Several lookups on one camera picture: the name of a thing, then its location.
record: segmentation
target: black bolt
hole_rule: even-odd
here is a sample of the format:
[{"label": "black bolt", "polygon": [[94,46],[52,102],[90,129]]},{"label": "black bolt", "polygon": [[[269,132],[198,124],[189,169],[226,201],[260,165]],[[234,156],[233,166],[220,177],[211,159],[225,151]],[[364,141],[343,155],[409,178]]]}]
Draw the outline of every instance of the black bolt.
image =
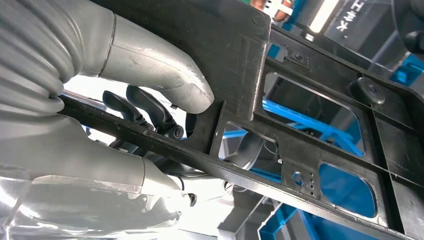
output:
[{"label": "black bolt", "polygon": [[304,57],[300,54],[296,54],[294,57],[299,61],[302,61],[304,59]]},{"label": "black bolt", "polygon": [[146,126],[145,126],[148,130],[150,130],[150,131],[153,131],[154,129],[153,129],[153,126],[151,125],[151,124],[147,124]]},{"label": "black bolt", "polygon": [[233,184],[231,184],[228,181],[224,182],[223,187],[224,187],[225,192],[227,192],[227,193],[231,193],[233,191]]},{"label": "black bolt", "polygon": [[190,198],[190,207],[193,207],[196,205],[196,202],[198,201],[198,196],[194,193],[189,193],[188,197]]},{"label": "black bolt", "polygon": [[183,129],[183,127],[182,126],[177,126],[175,128],[175,130],[173,131],[174,138],[180,139],[180,138],[183,137],[183,135],[184,135],[184,129]]}]

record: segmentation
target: mounting hole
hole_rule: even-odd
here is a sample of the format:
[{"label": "mounting hole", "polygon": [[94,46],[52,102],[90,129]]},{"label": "mounting hole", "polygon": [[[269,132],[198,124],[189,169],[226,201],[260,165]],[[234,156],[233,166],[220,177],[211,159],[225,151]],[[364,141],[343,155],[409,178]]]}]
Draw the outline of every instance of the mounting hole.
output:
[{"label": "mounting hole", "polygon": [[293,172],[293,181],[297,185],[302,186],[304,184],[304,177],[302,176],[302,173],[299,171]]},{"label": "mounting hole", "polygon": [[368,84],[368,87],[371,89],[371,91],[372,91],[373,93],[376,93],[376,92],[377,92],[377,88],[376,88],[376,86],[374,86],[374,85],[372,85],[372,84]]}]

